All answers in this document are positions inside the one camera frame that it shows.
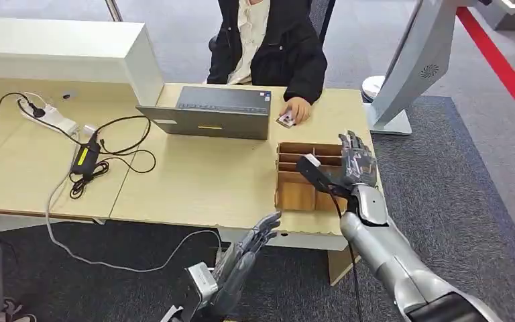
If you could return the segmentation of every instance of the wooden desk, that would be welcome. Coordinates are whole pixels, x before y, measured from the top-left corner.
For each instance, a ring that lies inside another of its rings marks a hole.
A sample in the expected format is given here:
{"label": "wooden desk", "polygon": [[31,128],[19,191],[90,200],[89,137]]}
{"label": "wooden desk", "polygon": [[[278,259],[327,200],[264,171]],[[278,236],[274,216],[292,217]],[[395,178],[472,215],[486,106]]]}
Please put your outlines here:
{"label": "wooden desk", "polygon": [[[53,101],[64,116],[80,125],[99,126],[116,117],[138,114],[128,85],[0,79],[0,97],[10,91],[42,93],[45,100]],[[63,101],[66,91],[73,98]],[[45,199],[68,171],[74,144],[62,134],[23,118],[15,100],[14,96],[6,98],[0,111],[0,213],[43,216]],[[34,103],[42,105],[37,98]],[[102,136],[106,146],[115,150],[138,141],[145,126],[145,120],[128,121],[106,129]],[[52,216],[108,218],[127,171],[126,165],[113,160],[109,173],[94,180],[78,200],[69,197],[71,182],[66,181]]]}
{"label": "wooden desk", "polygon": [[[158,106],[173,107],[184,84],[167,83]],[[189,85],[220,87],[219,85]],[[280,142],[340,144],[338,134],[352,129],[374,150],[359,91],[325,89],[304,124],[286,129],[275,122],[285,107],[281,87],[245,87],[272,92],[269,140],[169,136],[154,127],[141,148],[157,157],[148,174],[130,172],[110,218],[172,225],[217,227],[232,242],[275,210],[276,148]],[[147,158],[133,166],[146,167]],[[349,269],[347,242],[334,213],[284,211],[282,236],[270,245],[334,250],[329,252],[331,282]]]}

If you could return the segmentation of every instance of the vent grille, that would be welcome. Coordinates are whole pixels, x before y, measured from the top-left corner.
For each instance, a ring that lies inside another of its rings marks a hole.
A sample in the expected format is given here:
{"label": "vent grille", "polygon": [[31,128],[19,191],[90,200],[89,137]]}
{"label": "vent grille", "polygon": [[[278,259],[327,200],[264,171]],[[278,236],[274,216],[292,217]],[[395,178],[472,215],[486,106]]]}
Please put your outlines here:
{"label": "vent grille", "polygon": [[431,78],[437,75],[438,72],[439,66],[437,66],[436,64],[431,64],[425,66],[423,70],[419,72],[419,76],[421,76],[421,78]]}

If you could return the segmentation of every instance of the gray carpet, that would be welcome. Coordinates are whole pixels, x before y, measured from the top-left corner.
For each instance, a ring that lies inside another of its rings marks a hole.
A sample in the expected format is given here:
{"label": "gray carpet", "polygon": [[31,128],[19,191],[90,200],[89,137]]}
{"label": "gray carpet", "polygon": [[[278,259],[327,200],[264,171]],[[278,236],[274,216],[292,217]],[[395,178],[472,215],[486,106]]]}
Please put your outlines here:
{"label": "gray carpet", "polygon": [[[461,290],[515,321],[515,227],[451,99],[422,97],[410,109],[414,134],[375,136],[390,213],[422,260]],[[82,256],[137,268],[160,264],[193,228],[108,222],[54,225]],[[39,321],[159,321],[183,267],[213,261],[215,240],[199,235],[167,269],[133,274],[87,266],[48,241],[45,227],[0,233],[5,290]],[[326,253],[266,248],[235,318],[357,321],[350,274],[328,285]],[[399,321],[378,282],[359,266],[364,321]]]}

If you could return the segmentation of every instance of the yellow sticker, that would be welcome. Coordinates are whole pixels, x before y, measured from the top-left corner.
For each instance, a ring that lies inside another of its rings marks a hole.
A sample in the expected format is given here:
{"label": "yellow sticker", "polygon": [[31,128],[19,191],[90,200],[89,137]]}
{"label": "yellow sticker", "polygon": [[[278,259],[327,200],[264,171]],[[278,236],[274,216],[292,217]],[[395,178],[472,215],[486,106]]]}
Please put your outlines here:
{"label": "yellow sticker", "polygon": [[199,125],[199,129],[222,129],[219,125]]}
{"label": "yellow sticker", "polygon": [[78,160],[78,165],[81,166],[82,163],[84,163],[84,159],[86,158],[86,154],[88,154],[88,148],[84,149],[84,152],[82,152],[82,155],[80,156],[80,160]]}

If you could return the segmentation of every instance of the black jacket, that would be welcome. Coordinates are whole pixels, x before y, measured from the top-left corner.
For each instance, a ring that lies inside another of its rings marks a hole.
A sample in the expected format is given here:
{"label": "black jacket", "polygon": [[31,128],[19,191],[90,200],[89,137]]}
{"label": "black jacket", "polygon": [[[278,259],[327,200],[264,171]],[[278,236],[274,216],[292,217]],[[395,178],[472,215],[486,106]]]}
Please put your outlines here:
{"label": "black jacket", "polygon": [[[313,104],[323,91],[327,59],[309,18],[307,0],[270,0],[262,46],[251,61],[253,85],[287,86],[285,100]],[[222,25],[212,51],[209,84],[225,84],[242,55],[237,27],[239,0],[218,0]]]}

